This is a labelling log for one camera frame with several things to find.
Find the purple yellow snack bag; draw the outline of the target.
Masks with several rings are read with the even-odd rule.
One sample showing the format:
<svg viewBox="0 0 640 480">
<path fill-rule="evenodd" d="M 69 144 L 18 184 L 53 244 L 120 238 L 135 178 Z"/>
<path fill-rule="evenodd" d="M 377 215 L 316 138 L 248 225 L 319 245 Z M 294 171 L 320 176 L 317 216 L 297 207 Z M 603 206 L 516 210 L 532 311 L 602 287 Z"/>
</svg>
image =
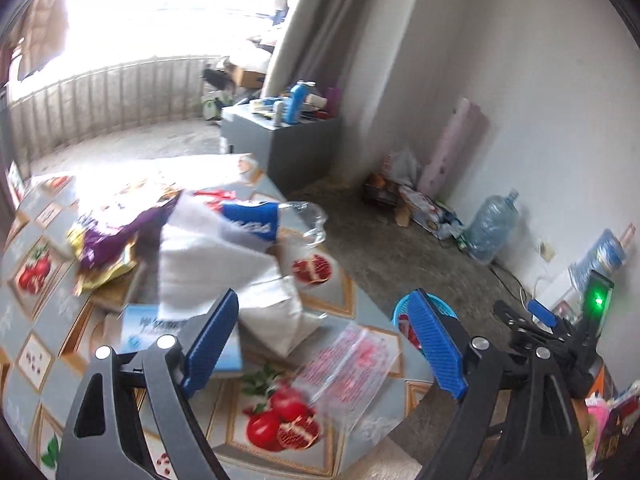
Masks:
<svg viewBox="0 0 640 480">
<path fill-rule="evenodd" d="M 135 195 L 81 214 L 66 233 L 78 264 L 73 294 L 93 292 L 134 270 L 139 235 L 161 228 L 181 194 L 178 188 L 166 188 L 154 200 Z"/>
</svg>

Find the white small bottle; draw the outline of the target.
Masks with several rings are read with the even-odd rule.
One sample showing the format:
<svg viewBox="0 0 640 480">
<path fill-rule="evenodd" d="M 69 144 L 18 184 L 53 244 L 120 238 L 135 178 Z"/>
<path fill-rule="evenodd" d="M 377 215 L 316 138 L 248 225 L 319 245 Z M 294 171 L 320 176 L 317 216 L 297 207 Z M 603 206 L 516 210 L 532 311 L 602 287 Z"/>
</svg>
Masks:
<svg viewBox="0 0 640 480">
<path fill-rule="evenodd" d="M 284 112 L 285 112 L 285 102 L 280 100 L 273 104 L 272 125 L 274 128 L 280 128 L 282 126 Z"/>
</svg>

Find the crumpled clear plastic bottle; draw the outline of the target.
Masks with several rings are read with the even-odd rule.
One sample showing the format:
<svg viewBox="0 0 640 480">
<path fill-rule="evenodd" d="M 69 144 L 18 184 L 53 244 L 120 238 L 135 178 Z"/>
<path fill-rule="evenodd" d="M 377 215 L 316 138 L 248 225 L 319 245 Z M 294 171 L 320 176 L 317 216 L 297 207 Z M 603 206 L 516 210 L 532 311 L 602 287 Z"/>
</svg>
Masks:
<svg viewBox="0 0 640 480">
<path fill-rule="evenodd" d="M 308 247 L 317 247 L 326 240 L 328 215 L 317 204 L 286 202 L 278 206 L 280 240 L 294 240 Z"/>
</svg>

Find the cardboard box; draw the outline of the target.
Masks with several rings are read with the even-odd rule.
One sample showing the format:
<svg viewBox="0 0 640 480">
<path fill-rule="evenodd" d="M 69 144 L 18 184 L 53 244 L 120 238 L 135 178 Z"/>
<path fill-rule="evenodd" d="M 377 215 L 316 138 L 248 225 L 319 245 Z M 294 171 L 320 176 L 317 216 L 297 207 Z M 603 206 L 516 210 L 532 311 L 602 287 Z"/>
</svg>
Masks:
<svg viewBox="0 0 640 480">
<path fill-rule="evenodd" d="M 261 89 L 266 79 L 264 73 L 246 70 L 236 65 L 229 68 L 229 73 L 237 87 L 250 90 Z"/>
</svg>

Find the grey curtain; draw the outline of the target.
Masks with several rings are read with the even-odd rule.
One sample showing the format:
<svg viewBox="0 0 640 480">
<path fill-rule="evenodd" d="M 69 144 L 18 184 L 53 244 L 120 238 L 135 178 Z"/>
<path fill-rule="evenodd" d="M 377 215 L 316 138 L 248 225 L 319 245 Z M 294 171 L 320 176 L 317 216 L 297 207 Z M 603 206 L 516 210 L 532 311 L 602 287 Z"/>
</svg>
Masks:
<svg viewBox="0 0 640 480">
<path fill-rule="evenodd" d="M 262 87 L 274 96 L 299 80 L 341 91 L 341 112 L 382 100 L 418 0 L 298 0 Z"/>
</svg>

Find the pink rolled mat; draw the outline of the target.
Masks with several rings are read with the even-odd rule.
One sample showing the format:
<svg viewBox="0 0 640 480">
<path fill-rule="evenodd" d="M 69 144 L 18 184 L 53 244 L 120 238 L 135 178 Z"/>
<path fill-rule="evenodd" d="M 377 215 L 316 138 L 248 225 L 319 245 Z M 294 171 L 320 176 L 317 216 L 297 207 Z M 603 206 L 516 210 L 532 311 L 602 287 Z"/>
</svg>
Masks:
<svg viewBox="0 0 640 480">
<path fill-rule="evenodd" d="M 418 191 L 434 200 L 447 182 L 460 174 L 472 151 L 483 142 L 488 127 L 488 117 L 480 106 L 461 98 L 423 168 Z"/>
</svg>

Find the fruit pattern tablecloth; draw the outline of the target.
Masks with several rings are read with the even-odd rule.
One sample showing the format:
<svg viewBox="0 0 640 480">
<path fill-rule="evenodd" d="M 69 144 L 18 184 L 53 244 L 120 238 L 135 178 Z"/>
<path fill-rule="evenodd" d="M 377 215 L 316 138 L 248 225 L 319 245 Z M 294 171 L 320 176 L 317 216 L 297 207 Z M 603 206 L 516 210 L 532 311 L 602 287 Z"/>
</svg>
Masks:
<svg viewBox="0 0 640 480">
<path fill-rule="evenodd" d="M 230 479 L 409 477 L 388 445 L 433 383 L 422 354 L 249 154 L 94 166 L 29 185 L 1 265 L 3 478 L 55 479 L 100 356 L 232 305 L 175 374 Z"/>
</svg>

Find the large clear water jug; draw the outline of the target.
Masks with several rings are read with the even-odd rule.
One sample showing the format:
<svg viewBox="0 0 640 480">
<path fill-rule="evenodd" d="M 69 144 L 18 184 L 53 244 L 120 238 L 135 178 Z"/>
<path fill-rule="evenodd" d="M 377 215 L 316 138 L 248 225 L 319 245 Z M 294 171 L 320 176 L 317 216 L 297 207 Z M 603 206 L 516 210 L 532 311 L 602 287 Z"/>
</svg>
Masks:
<svg viewBox="0 0 640 480">
<path fill-rule="evenodd" d="M 484 201 L 463 237 L 469 255 L 481 264 L 489 264 L 518 224 L 520 214 L 515 202 L 520 193 L 512 188 L 507 196 L 493 195 Z"/>
</svg>

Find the blue spray bottle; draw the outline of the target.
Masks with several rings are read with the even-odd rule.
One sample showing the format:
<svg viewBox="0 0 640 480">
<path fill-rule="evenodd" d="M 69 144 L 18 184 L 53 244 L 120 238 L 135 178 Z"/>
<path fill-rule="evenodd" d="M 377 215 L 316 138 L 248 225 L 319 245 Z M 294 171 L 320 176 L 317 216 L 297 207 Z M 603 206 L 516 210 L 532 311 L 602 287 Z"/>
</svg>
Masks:
<svg viewBox="0 0 640 480">
<path fill-rule="evenodd" d="M 303 105 L 306 102 L 308 94 L 316 86 L 314 81 L 299 80 L 294 84 L 290 91 L 290 98 L 286 104 L 283 120 L 288 125 L 296 125 L 299 123 L 302 114 Z"/>
</svg>

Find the grey cabinet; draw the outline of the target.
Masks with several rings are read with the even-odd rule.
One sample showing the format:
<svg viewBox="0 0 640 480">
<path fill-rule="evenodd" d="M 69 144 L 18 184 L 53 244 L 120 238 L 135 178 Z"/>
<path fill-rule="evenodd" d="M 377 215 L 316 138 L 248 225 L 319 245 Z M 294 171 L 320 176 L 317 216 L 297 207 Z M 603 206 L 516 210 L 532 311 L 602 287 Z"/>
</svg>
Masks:
<svg viewBox="0 0 640 480">
<path fill-rule="evenodd" d="M 222 111 L 220 134 L 236 154 L 250 153 L 274 185 L 288 194 L 326 177 L 341 143 L 342 121 L 303 120 L 275 127 L 248 105 Z"/>
</svg>

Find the metal balcony railing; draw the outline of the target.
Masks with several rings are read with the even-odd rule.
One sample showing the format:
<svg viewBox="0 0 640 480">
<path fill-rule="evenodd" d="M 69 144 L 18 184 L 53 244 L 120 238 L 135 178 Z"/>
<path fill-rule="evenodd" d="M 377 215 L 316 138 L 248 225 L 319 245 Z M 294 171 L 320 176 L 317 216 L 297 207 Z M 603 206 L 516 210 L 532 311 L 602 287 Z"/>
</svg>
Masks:
<svg viewBox="0 0 640 480">
<path fill-rule="evenodd" d="M 9 104 L 19 165 L 83 140 L 159 122 L 192 118 L 201 110 L 202 71 L 216 56 L 149 58 L 52 82 Z"/>
</svg>

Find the white blue Pepsi bag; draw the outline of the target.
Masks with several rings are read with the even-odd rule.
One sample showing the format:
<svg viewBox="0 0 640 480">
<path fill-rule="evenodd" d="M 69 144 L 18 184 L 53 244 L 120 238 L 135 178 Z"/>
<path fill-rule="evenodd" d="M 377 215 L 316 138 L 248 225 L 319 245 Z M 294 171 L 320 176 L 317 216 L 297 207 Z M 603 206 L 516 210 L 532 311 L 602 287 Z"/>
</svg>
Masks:
<svg viewBox="0 0 640 480">
<path fill-rule="evenodd" d="M 266 248 L 195 196 L 181 195 L 160 233 L 158 316 L 177 321 L 204 314 L 231 288 L 241 324 L 285 358 L 320 318 L 304 311 L 294 278 L 281 273 Z"/>
</svg>

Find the clear red printed wrapper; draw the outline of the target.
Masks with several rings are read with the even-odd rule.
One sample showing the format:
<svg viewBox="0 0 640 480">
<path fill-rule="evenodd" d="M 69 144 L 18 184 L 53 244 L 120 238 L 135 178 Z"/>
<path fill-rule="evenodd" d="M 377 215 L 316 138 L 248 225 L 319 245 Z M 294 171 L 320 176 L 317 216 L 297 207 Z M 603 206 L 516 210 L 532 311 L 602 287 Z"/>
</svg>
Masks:
<svg viewBox="0 0 640 480">
<path fill-rule="evenodd" d="M 350 323 L 302 367 L 293 388 L 319 415 L 349 432 L 400 361 L 397 337 Z"/>
</svg>

